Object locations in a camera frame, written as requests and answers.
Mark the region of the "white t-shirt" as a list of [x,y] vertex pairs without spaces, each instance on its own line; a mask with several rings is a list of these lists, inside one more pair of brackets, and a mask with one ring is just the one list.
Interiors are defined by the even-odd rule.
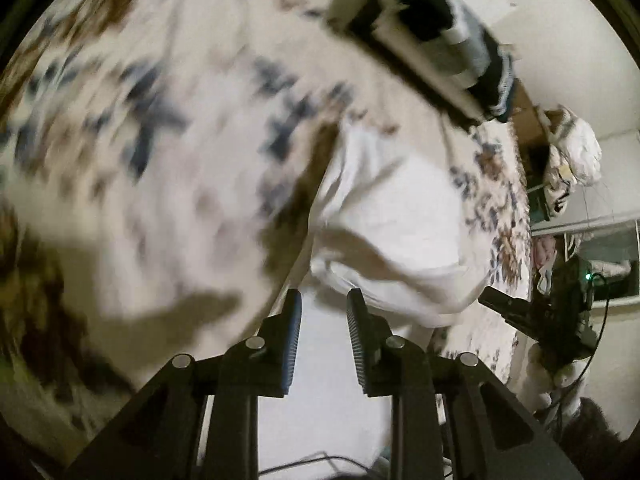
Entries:
[[282,295],[302,296],[290,392],[258,403],[258,465],[322,479],[378,457],[390,401],[358,384],[346,297],[408,330],[452,324],[490,272],[454,184],[475,166],[473,130],[447,114],[386,131],[370,119],[309,119],[274,132],[240,116],[189,134],[186,239],[205,296],[191,351],[219,356],[253,336]]

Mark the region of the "chair with piled clothes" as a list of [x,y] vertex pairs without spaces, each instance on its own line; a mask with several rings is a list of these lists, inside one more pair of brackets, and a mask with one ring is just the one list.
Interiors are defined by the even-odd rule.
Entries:
[[524,145],[533,223],[561,217],[578,186],[601,180],[602,148],[593,128],[566,106],[534,108],[539,133]]

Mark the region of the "black grey striped folded clothes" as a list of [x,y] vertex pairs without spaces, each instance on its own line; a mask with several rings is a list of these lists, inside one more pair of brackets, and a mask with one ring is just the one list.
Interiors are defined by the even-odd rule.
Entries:
[[470,122],[510,120],[514,59],[463,0],[332,0],[326,20]]

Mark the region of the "brown cardboard box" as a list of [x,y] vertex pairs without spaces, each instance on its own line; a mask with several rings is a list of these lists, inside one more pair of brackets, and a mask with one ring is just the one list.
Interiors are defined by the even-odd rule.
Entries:
[[547,143],[546,130],[539,118],[538,107],[532,102],[519,79],[514,82],[511,122],[520,148],[533,148]]

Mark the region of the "floral bed sheet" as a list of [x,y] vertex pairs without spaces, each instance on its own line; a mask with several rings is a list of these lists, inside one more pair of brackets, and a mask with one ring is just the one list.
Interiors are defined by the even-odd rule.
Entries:
[[342,0],[54,0],[1,77],[1,411],[70,464],[174,353],[268,313],[344,126],[436,168],[419,229],[471,287],[529,292],[510,124],[465,127],[362,44]]

